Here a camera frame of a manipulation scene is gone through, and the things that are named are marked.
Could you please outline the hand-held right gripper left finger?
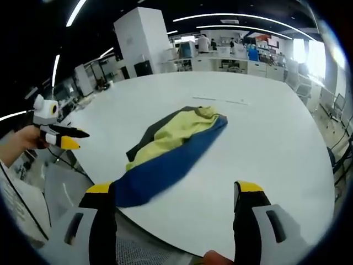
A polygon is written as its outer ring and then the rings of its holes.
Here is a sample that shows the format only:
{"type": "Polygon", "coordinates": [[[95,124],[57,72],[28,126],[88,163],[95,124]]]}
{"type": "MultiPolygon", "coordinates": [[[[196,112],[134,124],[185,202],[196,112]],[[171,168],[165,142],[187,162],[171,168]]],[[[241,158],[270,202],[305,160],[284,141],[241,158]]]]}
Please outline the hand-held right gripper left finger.
{"type": "Polygon", "coordinates": [[[43,259],[48,264],[116,264],[114,198],[111,182],[90,187],[52,228],[41,249],[43,259]]]}

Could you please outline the person's right hand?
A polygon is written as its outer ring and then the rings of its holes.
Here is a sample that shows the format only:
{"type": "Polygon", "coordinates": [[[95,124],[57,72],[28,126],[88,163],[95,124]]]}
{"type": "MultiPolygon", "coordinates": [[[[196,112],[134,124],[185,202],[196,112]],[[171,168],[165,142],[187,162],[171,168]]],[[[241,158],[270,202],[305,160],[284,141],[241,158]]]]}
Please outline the person's right hand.
{"type": "Polygon", "coordinates": [[[207,251],[203,257],[204,265],[234,265],[234,262],[214,250],[207,251]]]}

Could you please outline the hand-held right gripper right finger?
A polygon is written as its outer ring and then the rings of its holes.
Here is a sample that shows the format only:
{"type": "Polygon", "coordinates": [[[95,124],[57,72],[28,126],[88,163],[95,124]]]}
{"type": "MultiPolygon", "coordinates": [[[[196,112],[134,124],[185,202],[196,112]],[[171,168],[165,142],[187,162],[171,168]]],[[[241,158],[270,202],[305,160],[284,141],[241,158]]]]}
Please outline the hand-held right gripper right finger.
{"type": "Polygon", "coordinates": [[[301,227],[255,183],[234,183],[235,264],[297,264],[310,246],[301,227]]]}

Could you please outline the person's left hand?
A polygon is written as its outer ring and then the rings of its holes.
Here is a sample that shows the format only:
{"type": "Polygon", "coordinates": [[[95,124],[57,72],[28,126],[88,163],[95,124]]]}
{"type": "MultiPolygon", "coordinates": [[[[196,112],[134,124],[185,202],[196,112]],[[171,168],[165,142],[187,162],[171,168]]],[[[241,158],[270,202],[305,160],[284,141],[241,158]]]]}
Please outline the person's left hand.
{"type": "Polygon", "coordinates": [[[17,131],[13,136],[13,145],[21,150],[46,149],[49,143],[41,137],[39,128],[29,125],[17,131]]]}

